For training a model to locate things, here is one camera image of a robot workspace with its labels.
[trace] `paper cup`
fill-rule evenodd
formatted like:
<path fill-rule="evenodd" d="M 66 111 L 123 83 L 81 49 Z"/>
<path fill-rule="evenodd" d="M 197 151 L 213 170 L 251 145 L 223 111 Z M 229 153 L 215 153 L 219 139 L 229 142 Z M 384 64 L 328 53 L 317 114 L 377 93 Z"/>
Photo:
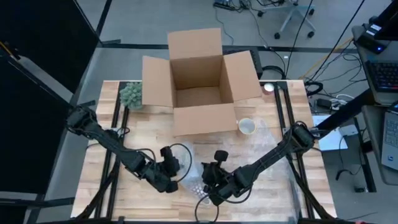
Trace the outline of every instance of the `paper cup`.
<path fill-rule="evenodd" d="M 266 83 L 264 84 L 264 86 L 262 87 L 262 92 L 265 95 L 271 95 L 274 93 L 275 90 L 275 86 L 272 83 Z"/>
<path fill-rule="evenodd" d="M 238 128 L 243 134 L 252 134 L 256 131 L 256 124 L 252 119 L 243 118 L 239 121 Z"/>

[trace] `computer monitor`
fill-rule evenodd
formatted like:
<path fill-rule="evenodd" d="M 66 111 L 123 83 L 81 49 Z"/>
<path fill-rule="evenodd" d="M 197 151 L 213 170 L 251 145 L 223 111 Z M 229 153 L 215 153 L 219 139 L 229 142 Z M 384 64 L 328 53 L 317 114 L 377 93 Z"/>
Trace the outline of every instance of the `computer monitor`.
<path fill-rule="evenodd" d="M 374 35 L 376 40 L 398 40 L 398 0 L 393 0 L 374 24 L 380 27 Z"/>

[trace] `white paper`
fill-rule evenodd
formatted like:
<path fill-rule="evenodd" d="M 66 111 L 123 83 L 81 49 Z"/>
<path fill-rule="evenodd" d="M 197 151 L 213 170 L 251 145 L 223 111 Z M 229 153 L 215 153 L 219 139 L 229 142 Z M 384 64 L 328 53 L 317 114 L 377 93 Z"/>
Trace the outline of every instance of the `white paper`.
<path fill-rule="evenodd" d="M 312 120 L 314 125 L 320 124 L 322 121 L 326 120 L 330 115 L 313 115 Z M 336 128 L 331 131 L 327 136 L 323 137 L 319 140 L 319 149 L 321 151 L 330 151 L 330 150 L 338 150 L 339 143 L 341 138 L 343 137 L 340 133 L 340 128 Z M 341 141 L 340 149 L 347 149 L 347 143 L 345 139 Z"/>

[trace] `chair wheel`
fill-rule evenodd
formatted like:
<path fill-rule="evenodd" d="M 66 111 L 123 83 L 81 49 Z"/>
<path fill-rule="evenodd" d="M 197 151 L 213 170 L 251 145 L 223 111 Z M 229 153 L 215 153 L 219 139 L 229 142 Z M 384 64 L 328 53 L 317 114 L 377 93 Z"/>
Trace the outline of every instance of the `chair wheel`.
<path fill-rule="evenodd" d="M 314 33 L 313 31 L 311 31 L 311 32 L 308 33 L 307 37 L 308 37 L 308 38 L 311 38 L 311 37 L 313 37 L 314 35 L 315 35 L 315 33 Z"/>

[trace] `office chair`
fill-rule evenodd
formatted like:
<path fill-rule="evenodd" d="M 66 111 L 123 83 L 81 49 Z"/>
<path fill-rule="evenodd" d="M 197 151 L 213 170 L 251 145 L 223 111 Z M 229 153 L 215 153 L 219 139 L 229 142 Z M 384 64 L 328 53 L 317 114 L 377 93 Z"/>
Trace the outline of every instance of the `office chair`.
<path fill-rule="evenodd" d="M 279 32 L 274 34 L 275 39 L 280 38 L 280 33 L 284 31 L 286 24 L 291 20 L 293 13 L 296 12 L 297 15 L 303 19 L 305 17 L 305 13 L 308 9 L 307 6 L 299 6 L 299 0 L 289 0 L 285 2 L 286 4 L 289 4 L 289 6 L 277 6 L 277 7 L 265 7 L 262 11 L 259 11 L 257 13 L 257 16 L 261 17 L 265 12 L 267 11 L 289 11 L 289 14 L 287 15 L 285 22 L 282 24 L 282 27 L 280 28 Z M 310 10 L 308 12 L 309 16 L 312 16 L 315 11 L 315 6 L 311 5 Z M 311 38 L 314 36 L 316 28 L 315 26 L 307 19 L 305 18 L 306 25 L 308 25 L 311 28 L 311 32 L 308 33 L 307 37 Z"/>

